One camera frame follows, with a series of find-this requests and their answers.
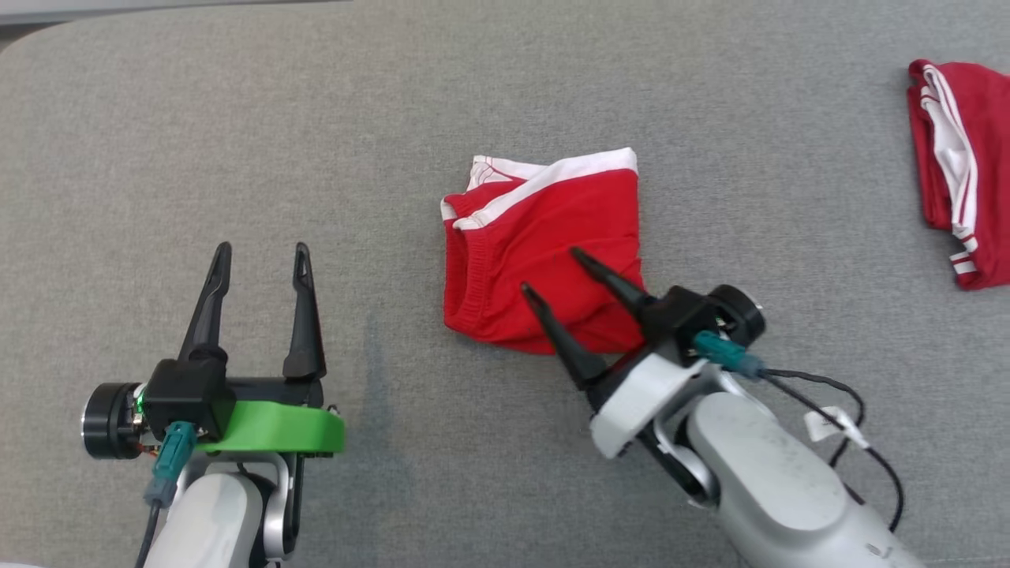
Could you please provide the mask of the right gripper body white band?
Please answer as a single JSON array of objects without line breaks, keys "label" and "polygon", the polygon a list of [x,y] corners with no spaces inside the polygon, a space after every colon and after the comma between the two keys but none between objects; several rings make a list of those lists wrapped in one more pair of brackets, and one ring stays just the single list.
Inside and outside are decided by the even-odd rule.
[{"label": "right gripper body white band", "polygon": [[751,346],[767,328],[762,306],[742,289],[720,285],[707,294],[674,286],[636,319],[645,341],[608,370],[587,391],[595,417],[590,431],[597,449],[616,457],[644,435],[666,461],[695,461],[685,439],[664,425],[711,393],[732,393],[758,402],[728,370],[704,358],[694,346],[699,332],[739,339]]}]

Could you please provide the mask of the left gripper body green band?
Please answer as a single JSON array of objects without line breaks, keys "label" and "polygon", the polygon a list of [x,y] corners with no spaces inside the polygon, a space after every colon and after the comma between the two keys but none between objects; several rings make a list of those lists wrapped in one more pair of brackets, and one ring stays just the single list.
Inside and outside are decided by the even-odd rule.
[{"label": "left gripper body green band", "polygon": [[[220,439],[198,429],[195,449],[207,454],[277,453],[304,457],[340,454],[346,425],[335,407],[290,404],[282,379],[237,379],[241,396]],[[136,459],[156,454],[162,441],[144,410],[145,383],[102,383],[80,415],[80,439],[94,459]]]}]

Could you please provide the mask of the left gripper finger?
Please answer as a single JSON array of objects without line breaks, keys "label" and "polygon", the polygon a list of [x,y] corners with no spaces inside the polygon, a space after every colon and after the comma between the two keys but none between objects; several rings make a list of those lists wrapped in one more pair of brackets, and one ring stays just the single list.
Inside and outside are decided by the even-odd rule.
[{"label": "left gripper finger", "polygon": [[324,335],[321,330],[310,251],[305,242],[295,248],[292,287],[296,295],[294,321],[282,377],[290,383],[310,383],[325,377]]},{"label": "left gripper finger", "polygon": [[219,344],[223,301],[230,291],[232,245],[220,242],[201,287],[192,319],[178,356],[180,361],[216,359],[227,362],[227,353]]}]

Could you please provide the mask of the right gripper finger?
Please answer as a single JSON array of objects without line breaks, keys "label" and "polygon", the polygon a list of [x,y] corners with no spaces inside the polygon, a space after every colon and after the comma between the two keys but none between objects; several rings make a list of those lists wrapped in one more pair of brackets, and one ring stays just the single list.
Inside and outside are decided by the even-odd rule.
[{"label": "right gripper finger", "polygon": [[527,305],[540,321],[542,330],[556,349],[556,356],[565,367],[573,384],[579,391],[587,391],[595,387],[608,370],[606,360],[598,353],[589,351],[568,332],[556,319],[556,314],[553,314],[548,302],[530,284],[523,282],[521,292],[526,298]]},{"label": "right gripper finger", "polygon": [[641,317],[646,307],[656,303],[656,297],[644,291],[640,286],[624,278],[620,273],[591,256],[583,248],[573,247],[570,254],[583,268],[592,280],[600,283],[635,319]]}]

